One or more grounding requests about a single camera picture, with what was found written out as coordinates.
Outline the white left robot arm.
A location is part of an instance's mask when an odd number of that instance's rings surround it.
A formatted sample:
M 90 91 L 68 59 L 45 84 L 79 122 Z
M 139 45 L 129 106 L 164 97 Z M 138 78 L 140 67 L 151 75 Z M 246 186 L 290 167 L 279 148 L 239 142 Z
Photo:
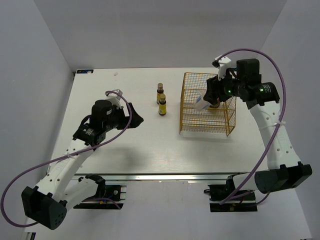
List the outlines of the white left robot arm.
M 118 100 L 97 100 L 91 114 L 81 121 L 66 150 L 66 159 L 59 160 L 35 187 L 26 187 L 21 194 L 27 217 L 50 230 L 57 229 L 66 214 L 84 200 L 99 200 L 105 196 L 106 181 L 97 174 L 88 174 L 68 188 L 75 173 L 101 144 L 107 132 L 137 128 L 144 119 L 132 103 L 126 116 Z

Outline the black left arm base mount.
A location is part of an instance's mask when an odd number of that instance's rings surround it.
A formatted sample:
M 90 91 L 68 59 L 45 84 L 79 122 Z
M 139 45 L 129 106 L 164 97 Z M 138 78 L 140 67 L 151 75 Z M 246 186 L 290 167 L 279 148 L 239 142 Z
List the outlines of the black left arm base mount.
M 121 184 L 106 183 L 106 180 L 99 175 L 89 174 L 85 177 L 79 177 L 78 183 L 84 183 L 86 180 L 94 181 L 97 186 L 94 194 L 86 196 L 73 209 L 85 210 L 121 210 L 126 199 L 127 186 Z

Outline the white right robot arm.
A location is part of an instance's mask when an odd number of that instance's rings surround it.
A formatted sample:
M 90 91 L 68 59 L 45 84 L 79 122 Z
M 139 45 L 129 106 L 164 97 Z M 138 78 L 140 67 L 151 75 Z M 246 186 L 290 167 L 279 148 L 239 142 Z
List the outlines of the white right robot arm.
M 202 99 L 206 106 L 231 97 L 245 102 L 261 134 L 265 147 L 262 158 L 267 160 L 267 169 L 232 176 L 232 183 L 225 187 L 226 195 L 236 200 L 244 191 L 267 194 L 298 187 L 311 176 L 312 168 L 302 164 L 289 139 L 282 121 L 285 105 L 280 103 L 276 86 L 262 81 L 257 59 L 238 60 L 236 71 L 232 70 L 231 63 L 228 57 L 215 59 L 212 65 L 218 68 L 218 74 L 206 81 Z

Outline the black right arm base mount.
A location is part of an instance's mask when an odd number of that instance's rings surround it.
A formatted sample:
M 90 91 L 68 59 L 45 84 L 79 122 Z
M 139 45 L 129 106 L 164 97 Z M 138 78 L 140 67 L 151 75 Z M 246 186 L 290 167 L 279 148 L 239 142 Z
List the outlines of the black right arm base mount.
M 237 213 L 257 212 L 256 195 L 252 190 L 239 190 L 224 204 L 226 199 L 236 187 L 233 179 L 229 176 L 224 184 L 210 184 L 203 191 L 209 196 L 209 207 L 211 213 Z

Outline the dark sauce bottle red label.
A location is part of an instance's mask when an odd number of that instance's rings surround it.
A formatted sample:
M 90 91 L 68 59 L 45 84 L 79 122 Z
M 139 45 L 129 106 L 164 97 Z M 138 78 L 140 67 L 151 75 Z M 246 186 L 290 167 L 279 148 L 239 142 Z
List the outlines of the dark sauce bottle red label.
M 219 99 L 217 99 L 215 104 L 210 105 L 210 108 L 217 109 L 220 107 L 220 105 L 221 105 L 221 101 Z

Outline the white granule jar silver lid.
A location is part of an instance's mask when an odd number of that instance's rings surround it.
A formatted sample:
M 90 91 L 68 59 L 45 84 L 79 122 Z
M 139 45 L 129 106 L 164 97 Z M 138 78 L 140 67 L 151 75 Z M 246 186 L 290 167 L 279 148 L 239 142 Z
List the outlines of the white granule jar silver lid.
M 201 112 L 210 106 L 211 104 L 208 101 L 204 100 L 202 95 L 200 95 L 194 103 L 194 109 L 198 112 Z

